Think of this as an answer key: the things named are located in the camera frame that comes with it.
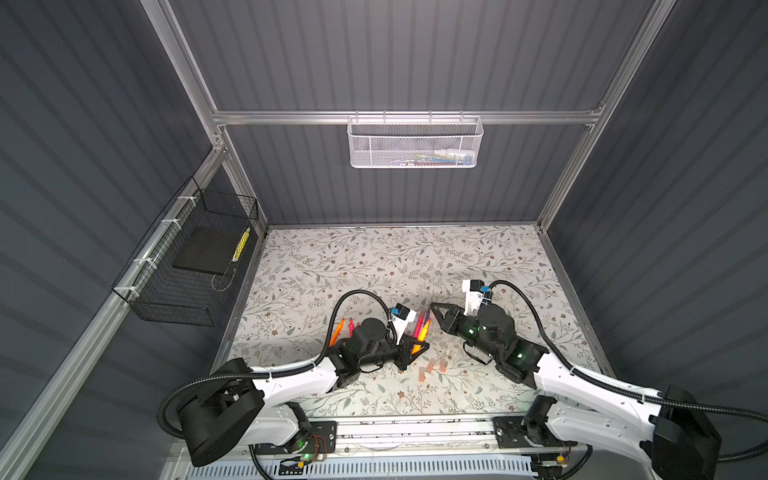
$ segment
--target metal bracket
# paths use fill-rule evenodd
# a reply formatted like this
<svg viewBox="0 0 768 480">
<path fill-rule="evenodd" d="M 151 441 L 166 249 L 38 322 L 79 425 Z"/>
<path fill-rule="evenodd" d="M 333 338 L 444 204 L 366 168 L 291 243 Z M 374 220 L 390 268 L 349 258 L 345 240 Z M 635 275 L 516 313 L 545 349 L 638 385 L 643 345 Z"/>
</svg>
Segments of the metal bracket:
<svg viewBox="0 0 768 480">
<path fill-rule="evenodd" d="M 310 422 L 309 436 L 306 443 L 297 453 L 334 453 L 336 451 L 336 422 Z M 271 443 L 260 443 L 254 445 L 257 455 L 285 455 L 293 454 L 284 447 L 272 445 Z"/>
<path fill-rule="evenodd" d="M 519 449 L 524 447 L 563 447 L 576 446 L 576 442 L 563 442 L 548 434 L 544 443 L 539 445 L 528 439 L 528 429 L 523 426 L 523 416 L 501 416 L 493 418 L 493 431 L 500 449 Z"/>
</svg>

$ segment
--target red marker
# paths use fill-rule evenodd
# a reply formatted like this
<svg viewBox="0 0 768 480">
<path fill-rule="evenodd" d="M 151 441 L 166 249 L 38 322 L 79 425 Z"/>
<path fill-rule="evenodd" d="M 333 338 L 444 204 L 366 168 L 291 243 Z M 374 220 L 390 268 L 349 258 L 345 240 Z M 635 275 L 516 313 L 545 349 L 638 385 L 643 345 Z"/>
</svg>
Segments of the red marker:
<svg viewBox="0 0 768 480">
<path fill-rule="evenodd" d="M 419 333 L 422 330 L 422 325 L 424 325 L 424 317 L 426 316 L 426 313 L 422 314 L 419 317 L 419 322 L 416 324 L 416 329 L 413 330 L 413 336 L 414 338 L 419 338 Z"/>
</svg>

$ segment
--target black motor housing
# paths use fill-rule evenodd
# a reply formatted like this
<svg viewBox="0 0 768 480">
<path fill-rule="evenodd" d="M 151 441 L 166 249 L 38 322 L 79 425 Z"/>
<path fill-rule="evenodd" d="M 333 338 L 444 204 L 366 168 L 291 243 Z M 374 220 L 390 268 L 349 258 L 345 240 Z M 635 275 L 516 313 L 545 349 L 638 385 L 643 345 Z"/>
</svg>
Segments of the black motor housing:
<svg viewBox="0 0 768 480">
<path fill-rule="evenodd" d="M 232 359 L 216 373 L 249 371 L 245 360 Z M 250 380 L 200 384 L 177 409 L 192 465 L 208 465 L 237 446 L 264 407 L 263 398 Z"/>
<path fill-rule="evenodd" d="M 665 399 L 696 403 L 685 390 L 670 386 Z M 656 472 L 664 480 L 712 480 L 720 453 L 720 434 L 707 414 L 698 410 L 661 406 L 654 440 L 641 442 Z"/>
<path fill-rule="evenodd" d="M 474 347 L 490 353 L 505 362 L 515 348 L 518 335 L 515 321 L 500 306 L 493 303 L 481 305 L 478 310 L 478 335 Z"/>
<path fill-rule="evenodd" d="M 413 352 L 417 345 L 421 348 Z M 397 344 L 393 328 L 379 319 L 367 318 L 355 327 L 351 338 L 339 340 L 328 350 L 328 358 L 339 376 L 335 388 L 356 381 L 362 372 L 361 366 L 392 362 L 397 368 L 405 370 L 428 349 L 427 342 L 408 335 L 404 335 L 400 344 Z"/>
</svg>

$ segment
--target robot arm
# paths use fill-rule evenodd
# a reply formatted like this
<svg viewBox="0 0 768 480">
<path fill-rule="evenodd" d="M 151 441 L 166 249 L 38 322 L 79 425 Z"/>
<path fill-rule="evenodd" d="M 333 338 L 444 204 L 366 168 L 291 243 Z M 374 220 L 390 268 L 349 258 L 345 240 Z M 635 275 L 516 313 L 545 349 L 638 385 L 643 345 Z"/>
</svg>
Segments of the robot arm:
<svg viewBox="0 0 768 480">
<path fill-rule="evenodd" d="M 712 477 L 720 436 L 709 419 L 701 412 L 644 401 L 664 397 L 695 402 L 689 393 L 671 387 L 663 395 L 656 389 L 621 382 L 580 366 L 567 367 L 546 347 L 517 336 L 515 321 L 492 303 L 492 292 L 482 281 L 465 280 L 462 287 L 466 294 L 464 308 L 450 303 L 430 305 L 441 329 L 462 338 L 465 346 L 483 352 L 511 381 L 579 404 L 572 406 L 552 396 L 537 396 L 519 426 L 529 442 L 543 444 L 551 437 L 583 442 L 642 462 L 664 480 Z M 617 392 L 583 376 L 616 387 Z M 637 398 L 619 392 L 631 392 Z"/>
<path fill-rule="evenodd" d="M 351 338 L 328 348 L 317 364 L 250 369 L 243 359 L 225 363 L 216 374 L 247 372 L 266 378 L 201 382 L 179 403 L 177 413 L 192 464 L 208 465 L 239 443 L 299 451 L 315 432 L 292 400 L 344 388 L 358 379 L 364 366 L 392 362 L 405 370 L 429 349 L 428 343 L 403 335 L 415 313 L 399 304 L 392 313 L 396 319 L 388 324 L 363 320 Z M 288 373 L 298 366 L 304 371 Z"/>
</svg>

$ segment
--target white wire basket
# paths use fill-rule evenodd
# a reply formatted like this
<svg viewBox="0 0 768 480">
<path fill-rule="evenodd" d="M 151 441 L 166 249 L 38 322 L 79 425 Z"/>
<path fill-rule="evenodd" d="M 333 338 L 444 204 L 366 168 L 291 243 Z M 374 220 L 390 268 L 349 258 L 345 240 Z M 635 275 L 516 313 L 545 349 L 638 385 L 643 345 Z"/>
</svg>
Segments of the white wire basket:
<svg viewBox="0 0 768 480">
<path fill-rule="evenodd" d="M 457 121 L 386 121 L 347 124 L 354 168 L 472 168 L 482 140 L 479 117 Z"/>
</svg>

